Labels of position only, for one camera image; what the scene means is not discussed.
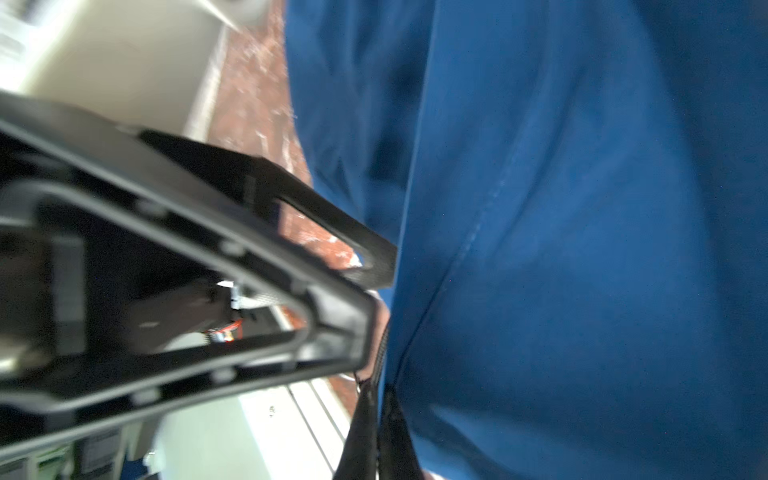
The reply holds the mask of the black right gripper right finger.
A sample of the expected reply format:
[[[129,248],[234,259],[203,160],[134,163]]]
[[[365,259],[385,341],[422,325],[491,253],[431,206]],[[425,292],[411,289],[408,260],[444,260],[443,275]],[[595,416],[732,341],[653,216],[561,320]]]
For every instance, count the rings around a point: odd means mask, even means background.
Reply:
[[[342,275],[362,288],[393,285],[397,248],[281,166],[157,130],[145,129],[139,139],[274,227],[280,202],[299,211],[358,253],[363,264]]]

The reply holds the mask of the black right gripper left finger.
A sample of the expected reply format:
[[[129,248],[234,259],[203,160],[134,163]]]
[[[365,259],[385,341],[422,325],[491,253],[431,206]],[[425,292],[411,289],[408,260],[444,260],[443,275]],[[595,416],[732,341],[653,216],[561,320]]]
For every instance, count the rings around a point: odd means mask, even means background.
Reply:
[[[363,260],[293,207],[276,227],[139,139],[1,97],[1,456],[367,360]]]

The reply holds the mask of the blue zip jacket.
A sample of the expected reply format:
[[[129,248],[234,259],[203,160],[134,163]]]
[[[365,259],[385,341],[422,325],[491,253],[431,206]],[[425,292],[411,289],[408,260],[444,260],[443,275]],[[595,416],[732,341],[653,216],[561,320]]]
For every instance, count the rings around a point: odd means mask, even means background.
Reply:
[[[763,1],[290,1],[315,188],[398,250],[339,476],[767,475]]]

